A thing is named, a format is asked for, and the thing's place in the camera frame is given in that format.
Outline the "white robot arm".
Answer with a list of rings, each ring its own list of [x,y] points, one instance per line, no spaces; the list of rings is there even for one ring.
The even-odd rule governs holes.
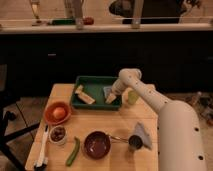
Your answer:
[[[207,171],[199,119],[193,107],[151,89],[141,77],[139,69],[121,69],[112,92],[121,95],[131,87],[158,115],[159,171]]]

